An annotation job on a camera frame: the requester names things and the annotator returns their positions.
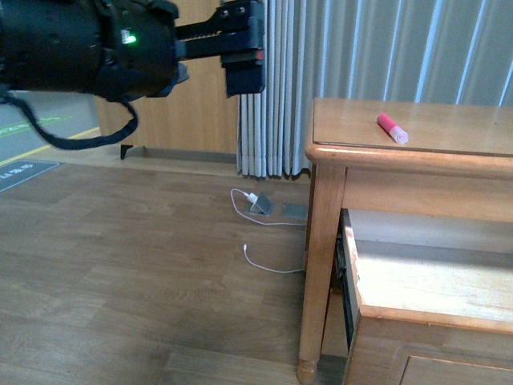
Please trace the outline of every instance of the wooden floor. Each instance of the wooden floor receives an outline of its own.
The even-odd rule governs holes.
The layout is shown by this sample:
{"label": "wooden floor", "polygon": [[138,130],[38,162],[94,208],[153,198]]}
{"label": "wooden floor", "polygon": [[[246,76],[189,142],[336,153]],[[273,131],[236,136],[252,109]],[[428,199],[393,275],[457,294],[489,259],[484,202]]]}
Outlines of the wooden floor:
{"label": "wooden floor", "polygon": [[305,230],[239,218],[229,191],[279,207],[308,183],[94,151],[32,155],[66,163],[0,193],[0,384],[297,384],[305,275],[242,245],[295,269]]}

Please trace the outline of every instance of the wooden drawer front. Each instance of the wooden drawer front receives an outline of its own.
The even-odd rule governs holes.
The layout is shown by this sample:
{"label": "wooden drawer front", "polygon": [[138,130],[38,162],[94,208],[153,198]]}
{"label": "wooden drawer front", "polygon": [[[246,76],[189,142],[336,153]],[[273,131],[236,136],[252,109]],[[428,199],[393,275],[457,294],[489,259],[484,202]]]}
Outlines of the wooden drawer front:
{"label": "wooden drawer front", "polygon": [[513,222],[512,189],[511,178],[488,180],[349,168],[343,207]]}
{"label": "wooden drawer front", "polygon": [[513,383],[513,370],[459,363],[441,359],[410,357],[401,385],[483,385]]}

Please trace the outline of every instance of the tabletop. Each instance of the tabletop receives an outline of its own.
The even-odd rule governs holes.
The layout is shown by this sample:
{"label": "tabletop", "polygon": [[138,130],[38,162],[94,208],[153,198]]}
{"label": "tabletop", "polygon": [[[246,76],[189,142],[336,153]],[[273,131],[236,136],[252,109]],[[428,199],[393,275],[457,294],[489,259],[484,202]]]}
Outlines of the tabletop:
{"label": "tabletop", "polygon": [[[385,112],[408,132],[398,144]],[[513,108],[317,98],[306,154],[314,163],[513,176]]]}

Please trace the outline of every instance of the white charging cable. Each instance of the white charging cable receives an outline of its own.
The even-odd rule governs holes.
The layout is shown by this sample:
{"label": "white charging cable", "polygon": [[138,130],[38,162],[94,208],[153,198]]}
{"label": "white charging cable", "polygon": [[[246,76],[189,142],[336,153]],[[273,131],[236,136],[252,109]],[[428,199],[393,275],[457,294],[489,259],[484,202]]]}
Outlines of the white charging cable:
{"label": "white charging cable", "polygon": [[233,208],[235,209],[235,211],[237,211],[237,213],[243,217],[243,218],[246,218],[247,220],[251,221],[251,222],[255,222],[257,223],[258,225],[264,225],[264,226],[278,226],[278,225],[286,225],[286,226],[306,226],[306,223],[288,223],[288,222],[262,222],[262,221],[258,221],[254,218],[251,218],[251,217],[248,217],[247,215],[244,215],[236,206],[235,204],[235,198],[233,197],[233,193],[237,191],[238,193],[241,193],[243,194],[247,199],[248,201],[252,202],[253,204],[257,201],[257,196],[253,193],[246,193],[242,190],[239,190],[238,188],[232,188],[232,191],[230,191],[230,197],[232,198],[232,204],[233,204]]}
{"label": "white charging cable", "polygon": [[246,257],[246,261],[249,262],[250,265],[253,265],[259,269],[270,271],[271,273],[279,273],[279,274],[291,274],[291,273],[300,273],[301,271],[304,271],[303,269],[296,269],[296,270],[275,270],[270,269],[269,267],[261,266],[256,264],[255,262],[251,261],[248,257],[248,245],[244,244],[244,247],[242,248],[244,250],[244,256]]}

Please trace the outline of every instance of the yellow line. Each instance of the yellow line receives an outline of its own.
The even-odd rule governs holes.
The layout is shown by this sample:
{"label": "yellow line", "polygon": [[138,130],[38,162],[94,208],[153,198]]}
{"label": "yellow line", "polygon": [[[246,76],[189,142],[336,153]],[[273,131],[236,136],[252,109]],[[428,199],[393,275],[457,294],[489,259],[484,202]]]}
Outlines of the yellow line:
{"label": "yellow line", "polygon": [[99,130],[99,127],[95,127],[95,128],[92,128],[91,130],[87,130],[87,131],[84,131],[84,132],[80,132],[79,134],[76,134],[76,135],[73,135],[73,136],[70,136],[68,139],[78,139],[80,138],[81,136],[85,136],[87,134],[91,134],[92,132],[96,131],[96,130]]}
{"label": "yellow line", "polygon": [[[84,131],[84,132],[80,132],[79,134],[76,134],[76,135],[73,135],[73,136],[70,136],[69,139],[78,139],[79,137],[81,136],[85,136],[87,134],[90,134],[91,132],[93,131],[96,131],[98,130],[99,127],[95,127],[95,128],[92,128],[91,130],[87,130],[87,131]],[[21,154],[21,155],[17,155],[17,156],[13,156],[12,158],[10,159],[7,159],[7,160],[3,160],[0,162],[0,166],[3,166],[4,164],[8,164],[10,162],[14,162],[15,160],[18,160],[18,159],[22,159],[22,158],[25,158],[27,156],[30,156],[30,155],[34,155],[35,153],[37,152],[41,152],[42,150],[47,150],[48,148],[50,148],[51,146],[49,144],[47,144],[46,146],[42,146],[40,148],[36,148],[35,150],[31,150],[29,152],[25,152],[24,154]]]}

